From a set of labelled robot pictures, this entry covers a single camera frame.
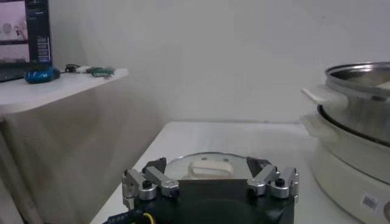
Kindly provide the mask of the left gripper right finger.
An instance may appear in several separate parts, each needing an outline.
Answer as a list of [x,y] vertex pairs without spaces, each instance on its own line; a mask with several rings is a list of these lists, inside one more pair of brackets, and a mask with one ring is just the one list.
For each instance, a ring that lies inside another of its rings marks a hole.
[[299,197],[299,172],[295,167],[285,167],[280,170],[266,159],[247,157],[246,159],[252,178],[247,180],[248,190],[256,197],[267,192],[274,198],[286,199],[292,197],[297,202]]

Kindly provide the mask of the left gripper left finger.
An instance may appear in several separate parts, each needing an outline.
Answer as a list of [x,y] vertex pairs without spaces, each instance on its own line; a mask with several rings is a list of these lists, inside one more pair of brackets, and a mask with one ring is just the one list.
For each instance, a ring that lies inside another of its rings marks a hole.
[[122,197],[125,199],[138,197],[149,201],[157,196],[157,190],[163,197],[176,198],[179,182],[165,175],[166,158],[149,161],[139,172],[126,169],[122,175]]

